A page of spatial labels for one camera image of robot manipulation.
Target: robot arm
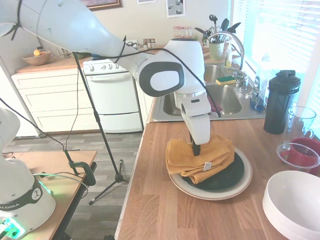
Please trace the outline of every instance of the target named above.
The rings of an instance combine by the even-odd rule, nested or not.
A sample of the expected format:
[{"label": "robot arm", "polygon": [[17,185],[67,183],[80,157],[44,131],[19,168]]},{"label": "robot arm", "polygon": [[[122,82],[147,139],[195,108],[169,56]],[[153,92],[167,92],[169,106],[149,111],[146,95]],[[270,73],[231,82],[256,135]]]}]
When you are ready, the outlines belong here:
[{"label": "robot arm", "polygon": [[[18,0],[0,0],[0,36],[17,23]],[[73,52],[119,56],[124,42],[110,33],[79,0],[24,0],[20,25],[25,30]],[[171,40],[165,47],[178,56],[204,83],[204,59],[199,42]],[[122,55],[136,53],[125,45]],[[174,92],[176,107],[197,145],[210,140],[211,106],[206,90],[174,56],[165,51],[121,57],[118,62],[152,97]]]}]

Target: green light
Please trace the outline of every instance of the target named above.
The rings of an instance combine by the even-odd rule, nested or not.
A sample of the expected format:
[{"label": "green light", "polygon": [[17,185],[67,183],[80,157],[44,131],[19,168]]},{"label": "green light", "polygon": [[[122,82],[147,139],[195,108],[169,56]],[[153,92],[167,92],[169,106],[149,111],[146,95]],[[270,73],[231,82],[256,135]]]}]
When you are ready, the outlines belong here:
[{"label": "green light", "polygon": [[41,181],[39,183],[44,187],[44,189],[51,195],[51,190],[49,190]]},{"label": "green light", "polygon": [[6,236],[9,238],[18,239],[26,232],[26,230],[24,230],[22,226],[20,226],[20,224],[11,217],[8,217],[3,224],[8,225],[5,231],[8,232]]}]

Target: towel tag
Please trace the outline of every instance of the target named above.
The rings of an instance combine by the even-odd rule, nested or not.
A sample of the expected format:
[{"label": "towel tag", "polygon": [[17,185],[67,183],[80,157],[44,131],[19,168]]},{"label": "towel tag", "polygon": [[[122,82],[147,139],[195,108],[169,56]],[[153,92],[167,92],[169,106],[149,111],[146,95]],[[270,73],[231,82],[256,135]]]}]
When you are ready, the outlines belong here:
[{"label": "towel tag", "polygon": [[205,162],[204,163],[204,167],[203,167],[203,171],[205,172],[205,171],[208,171],[208,170],[210,170],[211,169],[211,165],[212,165],[212,162]]}]

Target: wooden bowl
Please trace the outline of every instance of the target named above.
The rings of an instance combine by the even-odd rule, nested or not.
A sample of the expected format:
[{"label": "wooden bowl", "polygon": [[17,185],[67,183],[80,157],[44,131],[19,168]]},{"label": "wooden bowl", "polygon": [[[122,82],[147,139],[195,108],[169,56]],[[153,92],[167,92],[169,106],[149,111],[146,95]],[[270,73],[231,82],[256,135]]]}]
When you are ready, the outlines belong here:
[{"label": "wooden bowl", "polygon": [[51,57],[51,52],[48,51],[45,54],[40,56],[34,56],[33,54],[29,54],[25,57],[22,57],[22,59],[30,65],[40,66],[40,65],[46,64],[49,61],[50,57]]}]

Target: yellow towel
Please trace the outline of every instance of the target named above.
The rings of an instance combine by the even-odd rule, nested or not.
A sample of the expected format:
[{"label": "yellow towel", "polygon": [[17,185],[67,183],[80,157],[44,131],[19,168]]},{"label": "yellow towel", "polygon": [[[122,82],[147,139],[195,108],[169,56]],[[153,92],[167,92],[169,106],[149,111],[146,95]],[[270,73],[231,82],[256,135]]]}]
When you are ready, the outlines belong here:
[{"label": "yellow towel", "polygon": [[[170,175],[190,177],[194,184],[219,173],[235,159],[232,142],[217,134],[211,134],[210,141],[201,145],[200,155],[194,156],[192,145],[178,139],[171,139],[166,146],[165,162]],[[204,171],[205,162],[211,162],[211,169]]]}]

